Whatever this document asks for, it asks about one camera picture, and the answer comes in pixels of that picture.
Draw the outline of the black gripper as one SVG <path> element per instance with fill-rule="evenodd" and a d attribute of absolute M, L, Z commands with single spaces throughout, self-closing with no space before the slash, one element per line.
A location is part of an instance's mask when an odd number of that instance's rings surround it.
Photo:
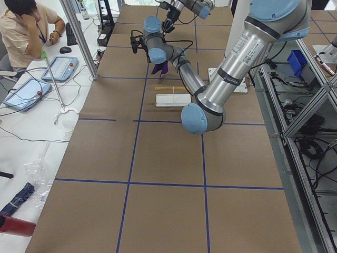
<path fill-rule="evenodd" d="M 170 6 L 167 11 L 166 20 L 162 22 L 162 32 L 170 33 L 174 30 L 174 23 L 178 20 L 181 9 Z"/>

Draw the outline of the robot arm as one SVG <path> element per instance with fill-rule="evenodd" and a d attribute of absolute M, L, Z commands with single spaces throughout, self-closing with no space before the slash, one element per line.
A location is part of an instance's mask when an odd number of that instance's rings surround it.
<path fill-rule="evenodd" d="M 159 1 L 159 7 L 167 10 L 166 19 L 162 22 L 162 32 L 170 33 L 175 29 L 174 24 L 179 19 L 179 16 L 185 7 L 204 20 L 215 8 L 215 1 Z"/>
<path fill-rule="evenodd" d="M 154 64 L 170 61 L 195 99 L 182 109 L 184 128 L 193 134 L 220 128 L 225 120 L 225 102 L 264 49 L 277 41 L 307 36 L 311 7 L 311 1 L 250 1 L 244 30 L 209 85 L 203 83 L 181 48 L 164 41 L 161 21 L 148 16 L 143 23 L 142 42 L 147 47 L 149 61 Z"/>

